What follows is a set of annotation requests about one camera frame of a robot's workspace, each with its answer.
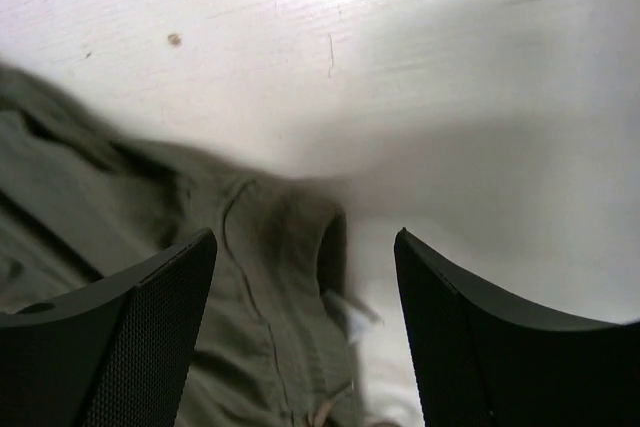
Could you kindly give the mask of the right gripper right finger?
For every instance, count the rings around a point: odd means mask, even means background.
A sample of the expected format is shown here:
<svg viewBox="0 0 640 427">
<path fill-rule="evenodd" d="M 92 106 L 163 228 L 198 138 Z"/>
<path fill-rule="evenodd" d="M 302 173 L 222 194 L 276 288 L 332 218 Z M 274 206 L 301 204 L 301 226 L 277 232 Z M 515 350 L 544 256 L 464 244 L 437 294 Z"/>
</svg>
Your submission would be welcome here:
<svg viewBox="0 0 640 427">
<path fill-rule="evenodd" d="M 473 274 L 407 230 L 394 257 L 429 426 L 635 426 L 639 326 L 561 312 Z"/>
</svg>

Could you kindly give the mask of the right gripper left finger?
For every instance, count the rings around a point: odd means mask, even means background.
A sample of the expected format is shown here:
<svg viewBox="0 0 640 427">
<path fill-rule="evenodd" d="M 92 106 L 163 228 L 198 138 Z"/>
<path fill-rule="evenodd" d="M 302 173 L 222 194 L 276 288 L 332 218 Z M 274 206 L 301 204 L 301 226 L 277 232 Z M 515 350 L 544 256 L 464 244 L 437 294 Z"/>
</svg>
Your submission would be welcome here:
<svg viewBox="0 0 640 427">
<path fill-rule="evenodd" d="M 209 229 L 1 316 L 4 426 L 171 426 L 216 261 Z"/>
</svg>

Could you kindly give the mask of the olive green shorts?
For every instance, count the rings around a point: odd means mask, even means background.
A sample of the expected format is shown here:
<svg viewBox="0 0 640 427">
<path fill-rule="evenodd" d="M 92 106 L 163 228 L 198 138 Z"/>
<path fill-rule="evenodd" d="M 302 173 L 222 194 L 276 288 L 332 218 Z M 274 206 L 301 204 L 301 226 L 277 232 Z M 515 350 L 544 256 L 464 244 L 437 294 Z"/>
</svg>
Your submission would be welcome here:
<svg viewBox="0 0 640 427">
<path fill-rule="evenodd" d="M 5 426 L 361 426 L 343 209 L 1 71 Z"/>
</svg>

